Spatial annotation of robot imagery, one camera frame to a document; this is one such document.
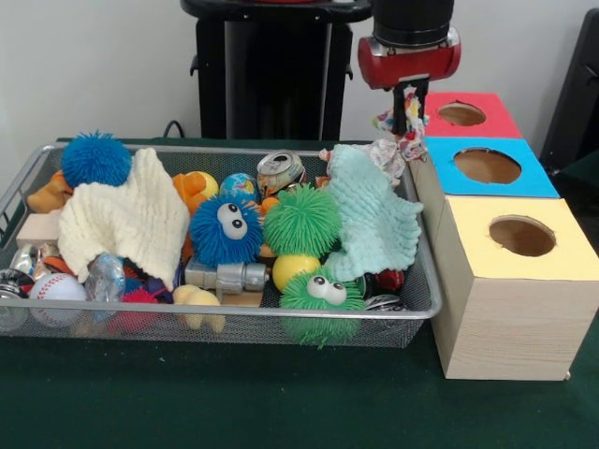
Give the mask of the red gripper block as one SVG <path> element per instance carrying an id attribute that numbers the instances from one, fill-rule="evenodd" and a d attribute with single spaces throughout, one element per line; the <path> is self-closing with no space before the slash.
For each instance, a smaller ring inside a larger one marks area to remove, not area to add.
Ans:
<path id="1" fill-rule="evenodd" d="M 418 123 L 424 123 L 425 102 L 429 81 L 451 77 L 460 64 L 461 42 L 458 30 L 450 27 L 440 43 L 420 48 L 392 48 L 378 42 L 373 36 L 358 42 L 358 66 L 366 84 L 373 90 L 393 89 L 393 135 L 406 133 L 404 85 L 415 80 L 414 114 Z"/>

